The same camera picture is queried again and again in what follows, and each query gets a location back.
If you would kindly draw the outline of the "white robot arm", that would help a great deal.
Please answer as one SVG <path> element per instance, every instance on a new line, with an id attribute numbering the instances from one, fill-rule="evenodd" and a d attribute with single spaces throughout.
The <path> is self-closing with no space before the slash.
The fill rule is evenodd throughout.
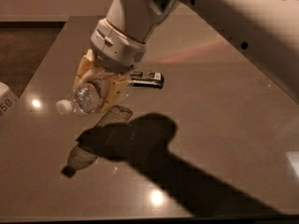
<path id="1" fill-rule="evenodd" d="M 99 111 L 115 104 L 151 33 L 178 3 L 299 99 L 299 0 L 113 0 L 93 31 L 75 78 L 76 85 L 102 79 Z"/>

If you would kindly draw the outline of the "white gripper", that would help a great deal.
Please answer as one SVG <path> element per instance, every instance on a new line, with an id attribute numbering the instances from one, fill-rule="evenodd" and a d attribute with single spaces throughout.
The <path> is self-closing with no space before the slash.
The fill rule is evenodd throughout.
<path id="1" fill-rule="evenodd" d="M 97 23 L 91 36 L 91 48 L 79 62 L 74 89 L 81 83 L 101 75 L 103 68 L 113 73 L 127 73 L 136 69 L 146 51 L 145 44 L 125 36 L 111 26 L 107 19 Z M 100 96 L 96 112 L 105 113 L 125 93 L 128 77 L 106 75 L 96 78 L 93 82 Z"/>

